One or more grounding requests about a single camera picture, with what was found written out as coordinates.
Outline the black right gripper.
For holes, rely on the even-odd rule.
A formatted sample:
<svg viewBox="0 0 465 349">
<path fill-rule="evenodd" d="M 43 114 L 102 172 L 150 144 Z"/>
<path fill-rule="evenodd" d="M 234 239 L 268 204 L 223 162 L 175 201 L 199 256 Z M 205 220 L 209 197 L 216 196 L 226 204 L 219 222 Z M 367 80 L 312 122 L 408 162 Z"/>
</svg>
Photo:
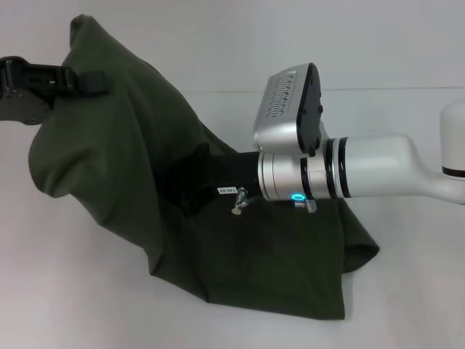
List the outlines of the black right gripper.
<svg viewBox="0 0 465 349">
<path fill-rule="evenodd" d="M 214 155 L 207 144 L 199 145 L 173 166 L 173 189 L 182 195 L 182 211 L 196 215 L 220 188 L 245 188 L 258 196 L 258 160 L 257 152 Z"/>
</svg>

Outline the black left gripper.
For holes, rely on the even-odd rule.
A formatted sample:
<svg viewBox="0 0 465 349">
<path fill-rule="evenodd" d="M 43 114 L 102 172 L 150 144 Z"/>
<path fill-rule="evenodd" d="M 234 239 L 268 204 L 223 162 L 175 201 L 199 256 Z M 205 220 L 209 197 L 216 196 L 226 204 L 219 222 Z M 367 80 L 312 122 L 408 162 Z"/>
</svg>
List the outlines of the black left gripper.
<svg viewBox="0 0 465 349">
<path fill-rule="evenodd" d="M 1 58 L 1 120 L 42 124 L 57 97 L 106 95 L 104 71 L 76 74 L 68 67 L 31 64 L 21 57 Z"/>
</svg>

